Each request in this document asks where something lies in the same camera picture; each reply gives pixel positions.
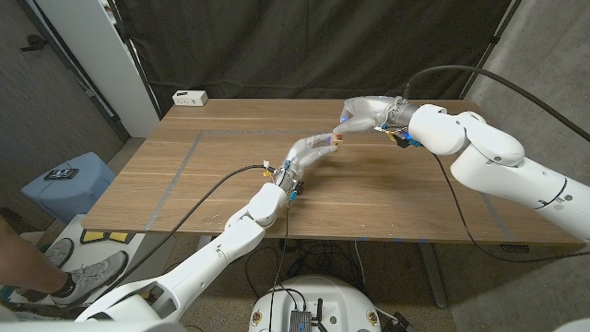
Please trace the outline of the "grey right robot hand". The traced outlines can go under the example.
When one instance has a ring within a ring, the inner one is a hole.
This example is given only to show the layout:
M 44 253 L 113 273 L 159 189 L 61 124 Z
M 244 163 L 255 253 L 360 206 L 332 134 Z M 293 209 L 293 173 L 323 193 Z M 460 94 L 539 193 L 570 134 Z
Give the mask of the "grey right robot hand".
M 334 134 L 365 132 L 383 125 L 408 126 L 419 105 L 403 97 L 365 96 L 344 101 L 340 124 Z

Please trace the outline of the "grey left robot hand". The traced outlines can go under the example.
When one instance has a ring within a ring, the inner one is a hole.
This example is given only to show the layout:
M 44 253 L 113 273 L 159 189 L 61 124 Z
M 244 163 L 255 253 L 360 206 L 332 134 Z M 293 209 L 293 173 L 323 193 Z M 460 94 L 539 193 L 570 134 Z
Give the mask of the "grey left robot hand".
M 296 141 L 279 167 L 274 184 L 286 193 L 292 191 L 301 179 L 305 167 L 337 151 L 338 146 L 332 144 L 332 136 L 326 133 Z

